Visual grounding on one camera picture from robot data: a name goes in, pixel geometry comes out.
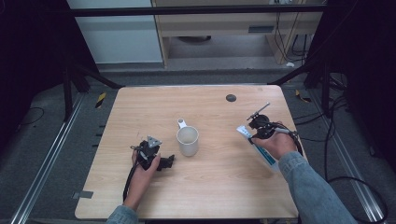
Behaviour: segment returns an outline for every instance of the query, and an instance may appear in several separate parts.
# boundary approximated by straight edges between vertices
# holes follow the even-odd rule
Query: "wall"
[[[149,0],[67,0],[71,8],[151,7]],[[153,16],[76,18],[95,62],[162,63]]]

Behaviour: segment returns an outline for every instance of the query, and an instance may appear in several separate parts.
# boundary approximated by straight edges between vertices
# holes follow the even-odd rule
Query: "sleeve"
[[[120,205],[107,219],[106,224],[137,224],[137,213],[131,208]]]
[[[291,197],[304,224],[357,223],[332,187],[300,153],[285,154],[279,161],[279,169],[289,184]]]

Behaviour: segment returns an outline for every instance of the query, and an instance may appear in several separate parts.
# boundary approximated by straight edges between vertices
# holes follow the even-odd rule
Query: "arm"
[[[132,156],[132,160],[136,159],[136,151]],[[122,205],[118,206],[114,212],[110,215],[107,220],[107,224],[135,224],[138,223],[138,216],[136,213],[137,207],[140,204],[147,188],[149,187],[149,183],[151,182],[151,178],[154,176],[155,171],[157,170],[158,165],[160,164],[161,155],[157,155],[155,159],[152,161],[151,166],[145,171],[143,167],[138,165],[136,170],[134,171],[134,175],[131,179],[131,184],[129,186],[128,196]]]
[[[332,187],[296,151],[287,134],[274,133],[269,139],[252,141],[279,160],[303,223],[356,223]]]

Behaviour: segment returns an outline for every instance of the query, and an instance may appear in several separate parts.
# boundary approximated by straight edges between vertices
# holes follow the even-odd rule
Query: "hand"
[[[259,147],[264,147],[277,160],[288,152],[295,151],[296,145],[286,133],[274,132],[268,139],[252,138],[251,141]]]
[[[137,152],[134,150],[134,153],[132,154],[132,161],[136,161],[136,154]],[[151,178],[154,176],[154,173],[160,164],[160,159],[161,154],[158,154],[152,161],[147,171],[143,169],[141,165],[136,167],[134,175],[131,179],[131,184],[129,185],[128,196],[126,197],[123,205],[128,206],[135,211],[137,210],[143,195],[149,187]]]

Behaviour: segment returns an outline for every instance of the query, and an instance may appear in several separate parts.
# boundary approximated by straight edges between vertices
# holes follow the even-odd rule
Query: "white mug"
[[[198,151],[198,131],[191,126],[187,126],[184,119],[177,120],[179,130],[177,131],[177,141],[181,154],[186,157],[193,156]]]

